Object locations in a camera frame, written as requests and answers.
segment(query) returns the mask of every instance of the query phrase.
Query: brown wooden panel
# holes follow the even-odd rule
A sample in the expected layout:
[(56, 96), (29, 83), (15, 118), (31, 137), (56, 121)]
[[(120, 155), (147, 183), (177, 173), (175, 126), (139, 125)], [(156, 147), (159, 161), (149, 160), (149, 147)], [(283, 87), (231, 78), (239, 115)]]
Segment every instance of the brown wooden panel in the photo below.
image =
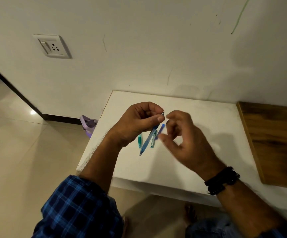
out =
[(238, 102), (261, 181), (287, 187), (287, 107)]

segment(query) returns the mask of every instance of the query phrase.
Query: power socket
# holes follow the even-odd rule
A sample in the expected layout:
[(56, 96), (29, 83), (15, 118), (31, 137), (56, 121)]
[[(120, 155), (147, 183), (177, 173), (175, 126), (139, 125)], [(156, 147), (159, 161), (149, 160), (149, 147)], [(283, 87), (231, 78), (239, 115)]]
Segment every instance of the power socket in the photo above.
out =
[(69, 51), (60, 36), (34, 34), (33, 37), (47, 57), (70, 58)]

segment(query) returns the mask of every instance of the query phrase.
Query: floor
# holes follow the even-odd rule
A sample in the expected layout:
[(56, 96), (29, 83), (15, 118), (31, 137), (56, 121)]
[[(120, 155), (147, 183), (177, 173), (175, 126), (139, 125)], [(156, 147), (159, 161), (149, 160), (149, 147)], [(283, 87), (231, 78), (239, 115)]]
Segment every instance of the floor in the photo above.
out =
[[(0, 237), (30, 237), (40, 209), (88, 143), (80, 125), (44, 121), (0, 81)], [(184, 237), (184, 202), (112, 187), (128, 237)], [(217, 208), (197, 205), (200, 218)]]

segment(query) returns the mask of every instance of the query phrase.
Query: blue plaid shirt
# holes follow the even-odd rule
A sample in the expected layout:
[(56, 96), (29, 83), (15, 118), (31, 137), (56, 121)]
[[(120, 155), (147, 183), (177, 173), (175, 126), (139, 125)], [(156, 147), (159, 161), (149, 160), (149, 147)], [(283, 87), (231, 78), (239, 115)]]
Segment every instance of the blue plaid shirt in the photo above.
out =
[[(41, 209), (43, 219), (33, 237), (118, 237), (123, 221), (106, 193), (94, 182), (67, 177)], [(263, 233), (261, 238), (287, 238), (284, 227)]]

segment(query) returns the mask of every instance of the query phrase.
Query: blue denim jeans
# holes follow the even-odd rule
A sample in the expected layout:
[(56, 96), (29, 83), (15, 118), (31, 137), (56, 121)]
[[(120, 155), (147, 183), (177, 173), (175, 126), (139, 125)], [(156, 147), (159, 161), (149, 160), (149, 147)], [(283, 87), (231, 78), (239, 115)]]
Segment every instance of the blue denim jeans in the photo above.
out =
[(200, 220), (189, 225), (185, 238), (241, 238), (242, 235), (228, 215)]

